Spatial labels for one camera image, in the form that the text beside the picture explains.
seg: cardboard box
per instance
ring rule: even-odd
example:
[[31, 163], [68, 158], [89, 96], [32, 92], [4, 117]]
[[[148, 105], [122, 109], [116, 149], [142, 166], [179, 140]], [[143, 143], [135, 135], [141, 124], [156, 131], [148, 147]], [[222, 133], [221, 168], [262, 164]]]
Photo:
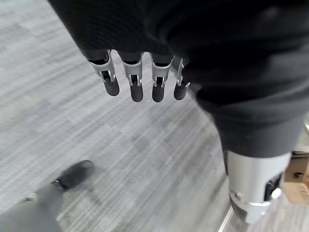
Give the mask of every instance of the cardboard box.
[[284, 175], [283, 192], [293, 204], [309, 205], [309, 153], [293, 152]]

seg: person's foot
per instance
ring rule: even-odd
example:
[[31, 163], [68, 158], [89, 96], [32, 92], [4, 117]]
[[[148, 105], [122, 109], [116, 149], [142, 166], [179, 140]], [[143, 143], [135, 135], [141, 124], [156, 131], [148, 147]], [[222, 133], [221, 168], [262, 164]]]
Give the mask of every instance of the person's foot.
[[83, 160], [64, 170], [52, 184], [58, 185], [61, 189], [67, 191], [82, 183], [93, 172], [93, 163], [89, 160]]

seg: gray carpet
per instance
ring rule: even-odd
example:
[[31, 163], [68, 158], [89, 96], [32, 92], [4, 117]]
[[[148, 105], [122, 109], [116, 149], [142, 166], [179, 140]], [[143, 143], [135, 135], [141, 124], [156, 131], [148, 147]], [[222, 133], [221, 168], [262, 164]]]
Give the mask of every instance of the gray carpet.
[[[121, 92], [102, 81], [42, 0], [0, 0], [0, 212], [70, 164], [92, 160], [92, 179], [65, 196], [65, 232], [212, 232], [228, 210], [220, 140], [191, 96], [151, 98], [143, 56], [144, 99], [134, 103], [120, 58]], [[250, 231], [307, 231], [283, 199]], [[295, 225], [293, 229], [280, 222]], [[245, 226], [233, 218], [227, 231]]]

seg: gray pant leg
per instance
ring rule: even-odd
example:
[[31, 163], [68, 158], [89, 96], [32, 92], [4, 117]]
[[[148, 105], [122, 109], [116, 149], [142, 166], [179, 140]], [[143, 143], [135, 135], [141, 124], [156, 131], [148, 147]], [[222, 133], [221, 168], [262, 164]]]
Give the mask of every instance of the gray pant leg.
[[0, 215], [0, 232], [61, 232], [62, 191], [48, 184]]

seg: black sleeve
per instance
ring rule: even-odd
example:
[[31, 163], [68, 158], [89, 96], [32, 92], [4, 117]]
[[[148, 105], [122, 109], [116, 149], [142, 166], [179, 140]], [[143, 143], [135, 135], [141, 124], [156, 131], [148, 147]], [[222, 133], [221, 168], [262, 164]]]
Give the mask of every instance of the black sleeve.
[[185, 58], [224, 150], [293, 149], [309, 109], [307, 1], [49, 1], [88, 59], [101, 49]]

